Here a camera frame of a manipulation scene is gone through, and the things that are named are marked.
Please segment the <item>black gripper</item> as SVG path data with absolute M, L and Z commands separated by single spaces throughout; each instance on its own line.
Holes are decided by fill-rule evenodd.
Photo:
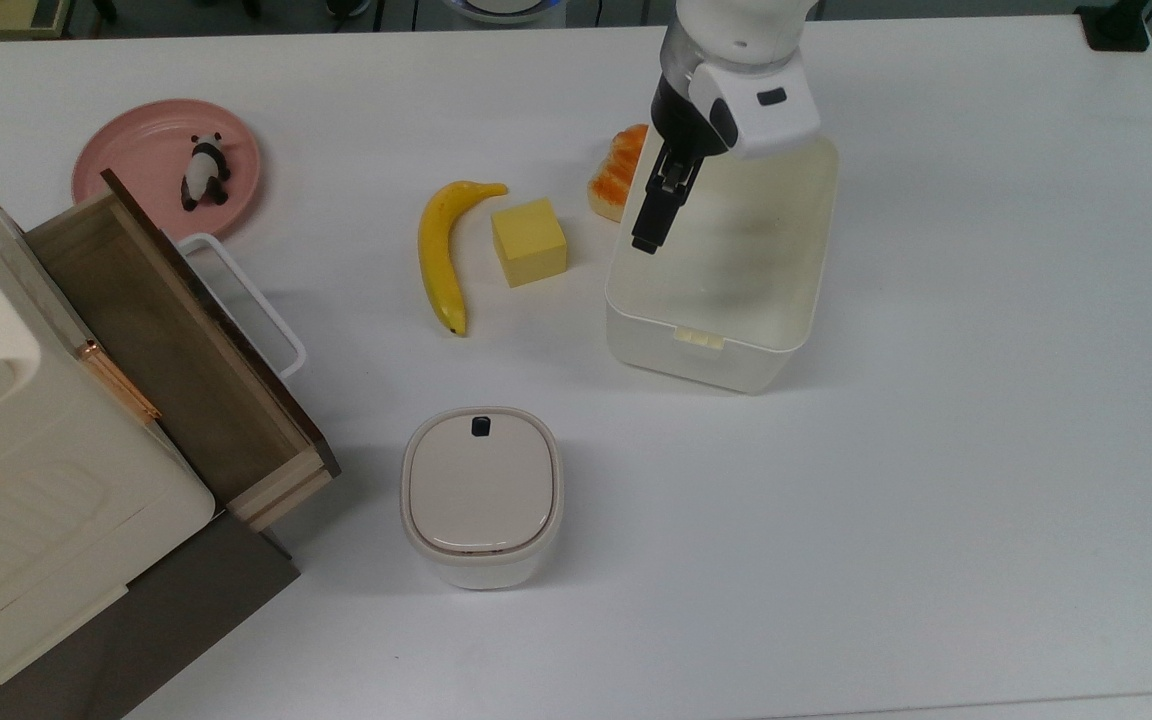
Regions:
M 647 182 L 632 229 L 632 247 L 647 255 L 664 247 L 704 159 L 730 150 L 708 119 L 664 76 L 652 100 L 652 124 L 662 138 L 660 174 Z

